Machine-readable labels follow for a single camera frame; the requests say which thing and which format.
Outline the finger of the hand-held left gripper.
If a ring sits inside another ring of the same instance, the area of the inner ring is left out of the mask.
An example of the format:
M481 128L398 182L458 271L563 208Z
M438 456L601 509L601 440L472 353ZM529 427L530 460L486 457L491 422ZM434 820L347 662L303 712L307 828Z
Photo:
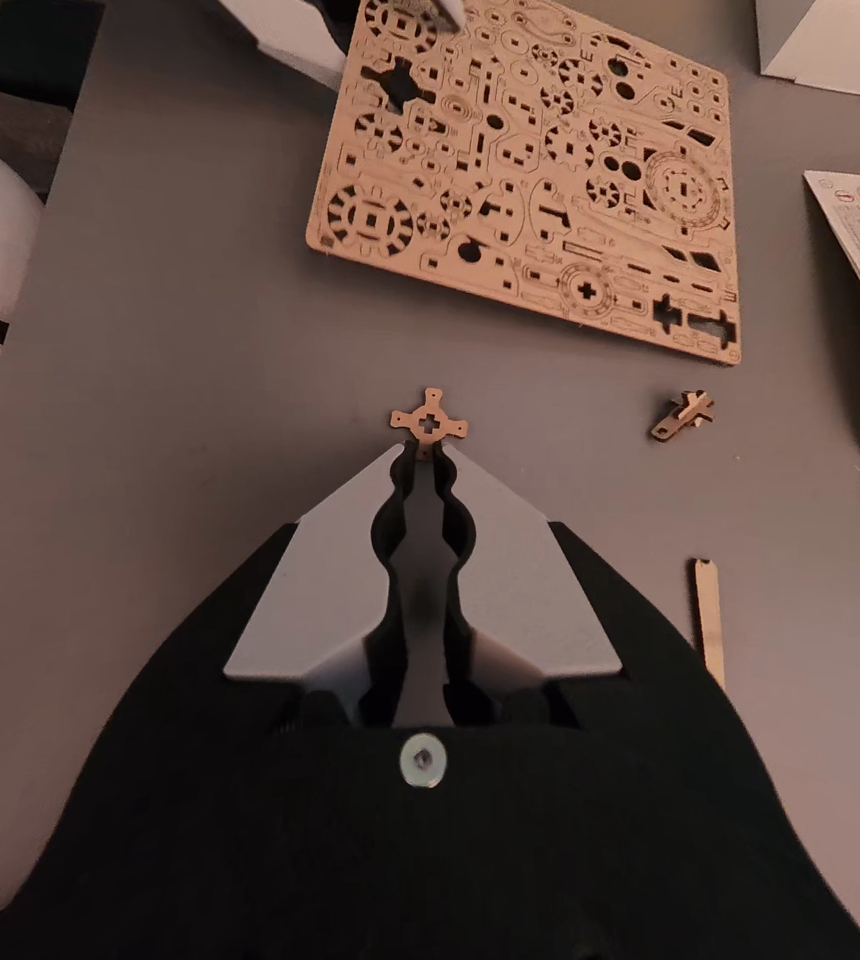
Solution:
M447 31L461 31L466 27L467 14L463 1L400 1L400 9L429 21Z

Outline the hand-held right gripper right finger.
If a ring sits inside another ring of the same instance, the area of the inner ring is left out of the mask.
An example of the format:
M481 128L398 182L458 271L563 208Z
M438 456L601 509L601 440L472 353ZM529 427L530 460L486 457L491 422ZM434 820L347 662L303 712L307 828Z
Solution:
M544 514L452 445L436 450L443 538L455 555L444 654L452 686L489 698L615 676L621 661Z

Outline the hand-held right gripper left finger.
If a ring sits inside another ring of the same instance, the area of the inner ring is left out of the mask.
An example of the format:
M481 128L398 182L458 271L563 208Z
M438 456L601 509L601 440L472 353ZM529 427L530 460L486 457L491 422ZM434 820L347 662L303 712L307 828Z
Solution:
M408 445L398 443L305 513L225 676L328 691L351 721L389 726L408 667L391 562L407 497Z

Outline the laser-cut wooden parts sheet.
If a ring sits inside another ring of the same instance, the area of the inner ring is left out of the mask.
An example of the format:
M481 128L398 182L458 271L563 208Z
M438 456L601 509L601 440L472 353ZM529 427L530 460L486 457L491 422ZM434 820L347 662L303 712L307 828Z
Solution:
M310 248L742 357L727 80L556 2L361 2Z

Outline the cross-shaped wooden model part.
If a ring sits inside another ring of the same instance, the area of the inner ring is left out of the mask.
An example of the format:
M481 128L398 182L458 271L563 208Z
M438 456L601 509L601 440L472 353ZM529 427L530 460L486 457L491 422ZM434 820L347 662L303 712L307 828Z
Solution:
M468 422L453 419L442 408L443 391L427 388L424 402L412 412L393 411L389 417L389 426L405 429L416 440L416 459L430 462L434 456L435 445L447 438L464 439L468 433Z

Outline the wooden stick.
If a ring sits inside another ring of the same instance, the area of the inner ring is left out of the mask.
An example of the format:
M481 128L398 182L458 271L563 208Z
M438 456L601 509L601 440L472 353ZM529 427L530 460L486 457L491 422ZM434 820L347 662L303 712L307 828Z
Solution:
M691 576L700 654L708 673L721 690L725 691L719 570L710 559L694 558L691 561Z

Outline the small assembled wooden part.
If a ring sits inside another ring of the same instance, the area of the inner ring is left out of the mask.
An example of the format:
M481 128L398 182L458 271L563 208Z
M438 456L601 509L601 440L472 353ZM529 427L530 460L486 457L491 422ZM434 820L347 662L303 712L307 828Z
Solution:
M698 428L714 420L715 401L705 390L684 390L672 402L671 411L657 422L650 431L652 439L666 443L686 428Z

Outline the black cloth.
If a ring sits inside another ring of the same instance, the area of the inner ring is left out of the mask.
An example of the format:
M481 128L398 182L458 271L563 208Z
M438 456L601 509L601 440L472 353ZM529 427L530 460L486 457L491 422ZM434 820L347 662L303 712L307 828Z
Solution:
M91 1L2 2L0 92L73 112L105 8Z

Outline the white cardboard box tray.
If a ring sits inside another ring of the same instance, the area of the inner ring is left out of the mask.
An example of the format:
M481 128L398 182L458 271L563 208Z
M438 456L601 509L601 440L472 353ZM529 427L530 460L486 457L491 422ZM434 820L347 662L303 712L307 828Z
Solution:
M860 1L756 1L760 73L860 95Z

